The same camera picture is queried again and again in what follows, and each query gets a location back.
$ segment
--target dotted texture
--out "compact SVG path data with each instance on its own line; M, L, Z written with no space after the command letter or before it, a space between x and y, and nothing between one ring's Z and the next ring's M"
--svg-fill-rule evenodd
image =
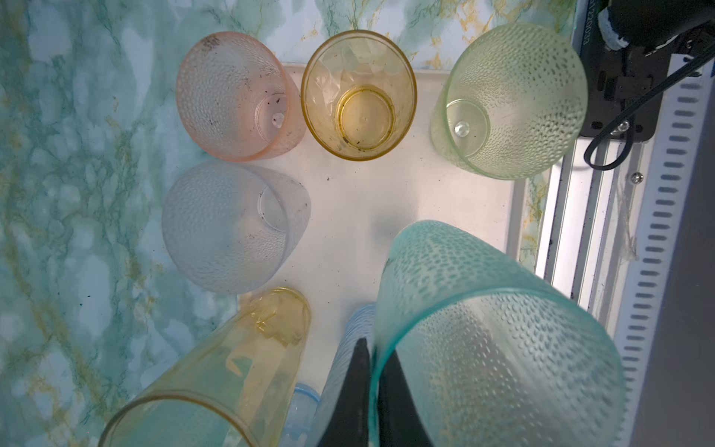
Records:
M398 355L436 446L607 446L616 435L625 385L606 331L489 244L441 222L405 228L377 306L371 399L412 328Z
M347 369L350 367L352 351L355 349L355 344L359 339L366 338L368 348L372 349L374 324L374 304L368 304L356 310L348 320L345 334L342 336L342 339L340 339L337 353L332 360L332 366L330 366L330 372L327 375L327 381L320 396L320 405L315 411L315 418L313 419L310 432L305 441L305 447L314 447L320 442L335 411L335 404L337 403L337 398L340 397L342 383L345 381Z
M258 212L269 187L287 231ZM245 293L264 285L293 251L310 218L310 198L290 177L262 167L209 162L183 174L164 203L162 232L178 270L216 293Z
M285 94L288 104L278 135L268 142L257 127L256 109L274 94ZM295 83L270 50L246 34L211 34L194 45L179 69L176 95L184 128L220 159L276 157L305 135Z
M457 99L487 112L490 134L481 148L460 153L452 140L445 108ZM586 103L586 75L568 41L535 24L499 26L476 39L457 61L435 108L432 139L463 169L527 178L573 149Z

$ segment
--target white surface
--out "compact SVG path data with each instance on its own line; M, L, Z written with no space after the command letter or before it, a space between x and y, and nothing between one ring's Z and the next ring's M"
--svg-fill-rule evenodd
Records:
M606 153L607 160L616 159L618 154L623 150L625 143L620 141L611 140L608 142L608 149ZM588 311L588 306L591 302L591 293L593 291L593 279L596 276L596 270L600 259L598 254L601 250L601 239L603 238L603 231L606 228L606 214L608 211L608 204L611 201L611 187L613 185L613 177L615 175L627 175L627 164L622 165L624 169L619 169L617 167L614 170L602 171L601 172L601 182L597 185L591 183L591 187L598 188L598 192L590 191L591 194L598 194L598 199L596 200L596 209L593 212L592 226L591 226L591 236L589 237L588 247L579 247L579 250L587 250L585 265L583 266L583 281L581 282L581 289L574 290L573 293L577 295L578 305Z
M300 86L302 67L286 68ZM390 244L401 229L417 220L441 220L506 249L513 182L463 171L435 152L430 116L448 73L415 75L417 114L390 153L349 162L306 132L286 155L257 163L294 177L311 198L305 234L267 287L289 285L310 302L312 324L298 380L319 392L347 319L375 301Z
M586 138L576 140L576 155L573 158L571 183L568 185L568 195L561 224L560 250L551 280L551 285L567 297L571 296L573 275L576 273L578 259L578 246L581 244L583 219L586 216L586 205L588 204L588 192L591 190L593 170L583 160L583 151L586 150L590 142L591 140Z
M551 231L553 220L556 216L556 198L558 197L558 184L561 182L561 169L563 158L551 167L548 178L548 191L546 192L546 205L543 210L543 223L541 224L538 248L536 249L536 266L534 274L539 278L546 275L546 261L548 259L548 246L551 245Z

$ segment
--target screw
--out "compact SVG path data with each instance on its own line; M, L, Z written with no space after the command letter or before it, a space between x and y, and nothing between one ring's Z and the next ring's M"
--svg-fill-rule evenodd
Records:
M631 123L624 121L620 123L616 128L611 132L611 135L616 136L624 133L628 128L631 126Z
M632 181L634 184L636 184L636 185L637 185L638 183L643 182L643 178L644 178L644 176L643 176L643 174L641 174L640 172L637 172L637 171L636 171L636 172L634 172L633 174L631 174L631 181Z

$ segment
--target cup bottom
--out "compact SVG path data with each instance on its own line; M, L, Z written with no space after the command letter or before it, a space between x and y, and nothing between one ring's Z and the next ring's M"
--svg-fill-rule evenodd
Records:
M273 141L283 126L288 100L283 93L266 96L256 107L256 128L266 142Z
M264 188L258 195L258 215L273 230L285 232L288 227L280 202L269 187Z
M348 90L337 105L337 128L343 141L368 151L392 133L395 108L389 96L374 85Z
M455 146L464 157L474 155L489 137L489 117L482 106L467 99L447 104L447 122Z

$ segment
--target clear plastic cup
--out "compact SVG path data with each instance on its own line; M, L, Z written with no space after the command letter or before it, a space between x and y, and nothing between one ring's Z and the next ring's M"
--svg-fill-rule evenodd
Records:
M183 174L162 213L164 244L177 269L216 293L264 285L310 219L305 188L264 167L208 162Z
M298 383L290 400L283 434L278 447L303 447L310 431L320 395L310 386Z
M315 447L320 442L328 424L335 412L337 400L340 397L342 385L345 382L347 370L352 360L352 352L359 339L364 338L368 342L368 349L373 348L373 326L375 324L375 304L371 303L362 306L352 314L345 326L345 333L337 346L337 352L332 359L330 372L322 390L320 405L315 412L310 432L308 433L307 447Z

